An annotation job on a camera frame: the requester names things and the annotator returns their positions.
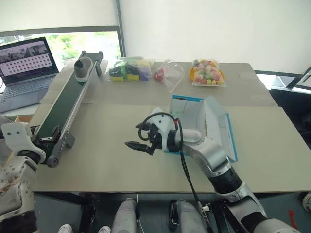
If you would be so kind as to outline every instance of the floor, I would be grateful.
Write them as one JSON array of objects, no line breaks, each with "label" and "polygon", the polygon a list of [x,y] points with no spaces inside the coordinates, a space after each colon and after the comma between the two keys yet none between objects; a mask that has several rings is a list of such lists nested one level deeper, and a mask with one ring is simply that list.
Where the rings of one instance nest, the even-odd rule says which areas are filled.
[{"label": "floor", "polygon": [[[290,224],[289,210],[294,212],[294,220],[302,233],[311,233],[311,214],[307,213],[299,202],[298,193],[278,195],[262,198],[260,202],[271,218],[277,218]],[[136,194],[96,194],[93,204],[96,206],[96,218],[90,227],[90,233],[96,233],[103,225],[112,226],[114,214],[119,204],[128,197],[136,199]],[[215,200],[213,194],[201,194],[202,203]],[[186,199],[193,203],[191,194],[139,194],[140,220],[145,233],[169,233],[168,206],[171,200]],[[80,224],[82,209],[80,206],[36,196],[35,212],[38,226],[43,233],[56,233],[58,228],[69,223],[77,233]],[[211,218],[212,227],[216,225]]]}]

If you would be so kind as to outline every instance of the open box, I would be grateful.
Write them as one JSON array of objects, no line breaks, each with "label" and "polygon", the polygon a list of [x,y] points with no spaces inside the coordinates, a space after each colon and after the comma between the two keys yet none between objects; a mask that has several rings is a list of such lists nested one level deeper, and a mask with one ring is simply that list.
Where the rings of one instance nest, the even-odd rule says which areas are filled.
[{"label": "open box", "polygon": [[232,162],[238,160],[229,113],[213,96],[201,99],[173,95],[170,114],[180,119],[184,129],[198,130],[216,141]]}]

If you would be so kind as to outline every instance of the plastic bag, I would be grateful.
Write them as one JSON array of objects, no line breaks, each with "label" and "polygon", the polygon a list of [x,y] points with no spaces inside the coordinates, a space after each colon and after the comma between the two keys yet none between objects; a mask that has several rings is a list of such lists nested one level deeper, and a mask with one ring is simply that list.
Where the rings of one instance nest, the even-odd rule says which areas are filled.
[{"label": "plastic bag", "polygon": [[214,60],[194,60],[189,75],[193,86],[226,86],[225,75]]},{"label": "plastic bag", "polygon": [[169,93],[172,93],[184,76],[184,69],[178,63],[165,60],[155,71],[154,79],[163,82]]},{"label": "plastic bag", "polygon": [[152,77],[149,61],[141,57],[125,57],[107,71],[111,81],[148,81]]}]

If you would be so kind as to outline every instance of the yellow plate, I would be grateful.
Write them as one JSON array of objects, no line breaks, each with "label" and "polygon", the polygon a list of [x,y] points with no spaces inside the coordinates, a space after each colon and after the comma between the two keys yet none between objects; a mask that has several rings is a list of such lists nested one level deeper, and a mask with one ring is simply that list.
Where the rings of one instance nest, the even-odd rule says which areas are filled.
[{"label": "yellow plate", "polygon": [[[223,79],[225,80],[225,75],[224,73],[219,69],[219,72],[221,73]],[[189,76],[192,80],[194,80],[194,73],[195,73],[195,70],[194,68],[191,68],[190,72],[189,72]]]}]

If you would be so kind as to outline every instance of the metal bracket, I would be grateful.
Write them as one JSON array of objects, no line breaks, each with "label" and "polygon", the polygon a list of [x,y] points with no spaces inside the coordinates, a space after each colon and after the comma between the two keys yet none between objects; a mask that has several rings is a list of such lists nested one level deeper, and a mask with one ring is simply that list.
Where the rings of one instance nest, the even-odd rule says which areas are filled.
[{"label": "metal bracket", "polygon": [[69,131],[66,131],[62,138],[58,140],[58,142],[55,144],[52,154],[47,160],[48,167],[57,167],[60,156],[65,148],[65,146],[71,148],[74,144],[75,138],[72,136]]}]

